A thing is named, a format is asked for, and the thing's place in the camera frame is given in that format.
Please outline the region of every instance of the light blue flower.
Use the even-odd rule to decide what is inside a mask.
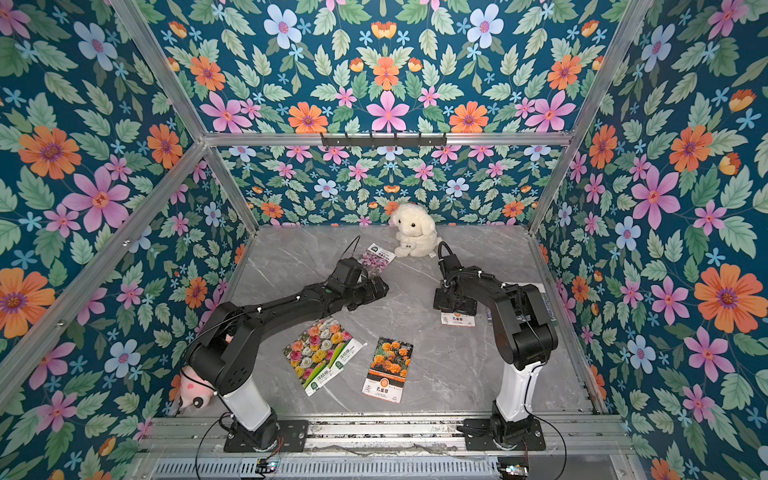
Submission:
[[[8,87],[3,87],[2,90],[8,94],[8,97],[5,97],[5,103],[10,104],[13,103],[16,105],[16,108],[21,108],[22,104],[27,103],[26,98],[22,98],[22,91],[21,90],[14,90],[11,91]]]
[[[717,249],[717,247],[712,249],[712,253],[706,252],[704,256],[709,259],[707,261],[707,265],[712,265],[714,263],[716,266],[720,266],[720,262],[725,260],[725,256],[720,255],[720,251]]]
[[[40,220],[42,220],[43,217],[37,217],[32,212],[27,212],[27,217],[20,219],[18,222],[21,225],[27,226],[27,231],[31,232],[35,228],[41,228]]]
[[[34,250],[29,250],[27,253],[24,253],[21,250],[13,250],[13,254],[17,256],[17,260],[13,260],[11,266],[21,265],[23,270],[28,269],[30,263],[38,262],[36,259],[32,258],[32,256],[35,255]]]
[[[744,116],[736,119],[736,123],[741,124],[739,131],[742,131],[746,127],[749,127],[750,129],[755,128],[755,120],[763,116],[763,114],[752,115],[752,112],[752,108],[747,108]]]

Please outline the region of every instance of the black mounting plate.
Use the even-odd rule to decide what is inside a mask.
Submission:
[[[224,444],[224,451],[227,453],[253,453],[257,452],[253,440],[246,431],[235,422],[233,426],[233,436],[227,436],[227,442]],[[278,420],[277,421],[277,442],[280,445],[281,453],[295,453],[304,451],[304,442],[306,442],[307,430],[310,423],[307,420]]]
[[[464,427],[467,429],[477,429],[480,431],[486,431],[483,436],[477,435],[464,435],[464,442],[467,450],[478,451],[498,451],[499,445],[494,441],[493,435],[490,430],[491,421],[489,419],[465,419]],[[544,442],[544,434],[541,433],[541,423],[537,419],[534,419],[531,424],[531,431],[526,433],[523,439],[515,446],[512,446],[510,451],[531,451],[540,452],[546,449]]]

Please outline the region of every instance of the white label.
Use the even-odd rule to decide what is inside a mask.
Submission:
[[[475,326],[475,317],[461,313],[440,313],[440,323],[453,326]]]
[[[366,379],[366,382],[362,384],[362,392],[368,396],[392,403],[400,403],[402,398],[402,387],[394,386],[384,377],[379,380]]]

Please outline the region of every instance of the flower seed packet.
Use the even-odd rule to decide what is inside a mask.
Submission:
[[[329,316],[313,323],[283,349],[283,355],[296,371],[304,392],[311,396],[338,375],[361,348],[362,343]]]
[[[412,354],[411,343],[379,338],[362,392],[388,402],[400,403]]]

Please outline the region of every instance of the metal vent grille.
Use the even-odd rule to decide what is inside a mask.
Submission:
[[[201,458],[200,478],[260,478],[257,458]],[[415,458],[284,458],[267,478],[497,478],[496,458],[481,461],[445,457]],[[167,458],[157,464],[152,480],[197,480],[194,458]]]

